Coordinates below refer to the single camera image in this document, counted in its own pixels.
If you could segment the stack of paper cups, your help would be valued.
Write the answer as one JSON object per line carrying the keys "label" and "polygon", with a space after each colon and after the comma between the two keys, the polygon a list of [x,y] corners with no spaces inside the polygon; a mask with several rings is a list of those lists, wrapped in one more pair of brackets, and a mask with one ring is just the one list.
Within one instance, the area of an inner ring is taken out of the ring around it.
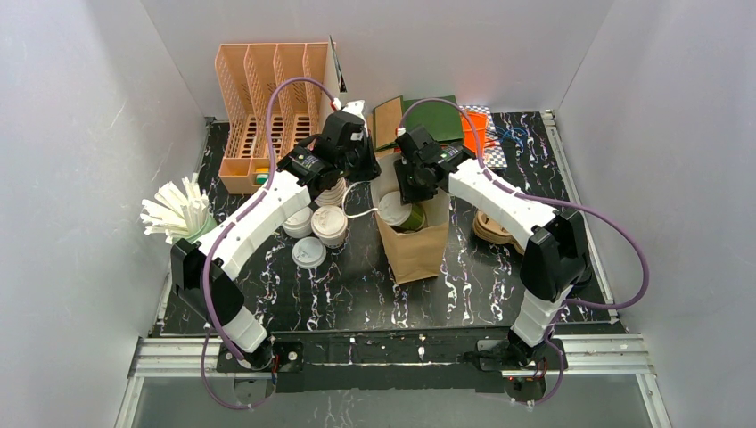
{"label": "stack of paper cups", "polygon": [[316,197],[315,203],[318,206],[341,206],[346,190],[346,180],[343,177],[339,178],[332,188],[324,190]]}

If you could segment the green paper cup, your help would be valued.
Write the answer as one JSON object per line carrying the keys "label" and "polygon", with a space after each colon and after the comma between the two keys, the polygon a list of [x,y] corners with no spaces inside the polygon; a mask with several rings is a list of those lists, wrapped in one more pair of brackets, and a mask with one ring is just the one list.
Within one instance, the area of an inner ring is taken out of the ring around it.
{"label": "green paper cup", "polygon": [[384,223],[402,231],[419,231],[426,226],[423,207],[404,203],[399,191],[387,193],[379,200],[378,213]]}

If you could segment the single white lid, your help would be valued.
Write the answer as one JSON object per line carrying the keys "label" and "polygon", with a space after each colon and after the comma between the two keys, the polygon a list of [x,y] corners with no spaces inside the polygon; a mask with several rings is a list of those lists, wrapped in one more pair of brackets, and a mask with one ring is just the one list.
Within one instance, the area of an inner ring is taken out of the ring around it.
{"label": "single white lid", "polygon": [[401,200],[400,191],[385,194],[379,201],[379,216],[392,227],[402,227],[413,213],[413,205]]}
{"label": "single white lid", "polygon": [[347,225],[346,214],[338,206],[321,206],[311,218],[313,231],[321,235],[338,235],[346,230]]}

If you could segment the tan paper bag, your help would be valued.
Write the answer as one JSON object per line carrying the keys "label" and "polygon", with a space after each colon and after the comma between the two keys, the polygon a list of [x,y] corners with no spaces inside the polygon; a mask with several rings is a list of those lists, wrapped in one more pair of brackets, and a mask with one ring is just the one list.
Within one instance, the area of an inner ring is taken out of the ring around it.
{"label": "tan paper bag", "polygon": [[[383,196],[399,190],[394,162],[400,153],[378,159],[382,173],[370,181],[370,208],[378,208]],[[419,231],[400,233],[376,214],[384,252],[394,279],[405,284],[438,276],[447,247],[449,230],[449,195],[441,190],[429,201],[419,202],[426,215],[426,225]]]}

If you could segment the cardboard two-cup carrier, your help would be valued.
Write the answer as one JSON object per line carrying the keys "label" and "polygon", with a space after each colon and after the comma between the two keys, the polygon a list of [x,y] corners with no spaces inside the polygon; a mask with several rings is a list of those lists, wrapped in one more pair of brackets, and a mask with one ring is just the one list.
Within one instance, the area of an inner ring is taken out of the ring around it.
{"label": "cardboard two-cup carrier", "polygon": [[480,210],[475,213],[472,230],[477,237],[486,242],[497,245],[511,245],[521,255],[525,252],[511,233]]}

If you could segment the single paper cup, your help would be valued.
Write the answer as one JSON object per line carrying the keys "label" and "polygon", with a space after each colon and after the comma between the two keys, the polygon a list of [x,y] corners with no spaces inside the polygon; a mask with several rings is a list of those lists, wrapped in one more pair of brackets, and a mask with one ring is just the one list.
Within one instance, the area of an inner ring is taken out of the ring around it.
{"label": "single paper cup", "polygon": [[324,246],[339,248],[346,240],[348,219],[341,207],[326,205],[314,211],[311,228]]}

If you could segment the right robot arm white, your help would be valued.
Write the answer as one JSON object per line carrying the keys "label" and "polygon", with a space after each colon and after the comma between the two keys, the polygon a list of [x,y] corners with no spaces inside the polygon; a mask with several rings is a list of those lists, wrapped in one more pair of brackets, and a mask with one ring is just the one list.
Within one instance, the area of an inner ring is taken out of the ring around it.
{"label": "right robot arm white", "polygon": [[525,293],[507,335],[507,356],[534,359],[573,287],[590,264],[582,215],[530,200],[480,164],[464,146],[443,146],[424,127],[401,128],[395,163],[405,202],[430,199],[438,191],[467,201],[493,219],[523,248],[520,278]]}

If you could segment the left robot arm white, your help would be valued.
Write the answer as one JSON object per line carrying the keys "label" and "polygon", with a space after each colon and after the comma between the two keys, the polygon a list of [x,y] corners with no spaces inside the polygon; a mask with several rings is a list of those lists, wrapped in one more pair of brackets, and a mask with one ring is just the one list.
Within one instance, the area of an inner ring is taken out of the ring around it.
{"label": "left robot arm white", "polygon": [[364,117],[347,108],[332,112],[322,131],[296,143],[264,186],[225,221],[194,242],[172,245],[174,293],[205,317],[236,359],[252,361],[269,335],[234,281],[241,268],[288,218],[341,179],[379,174]]}

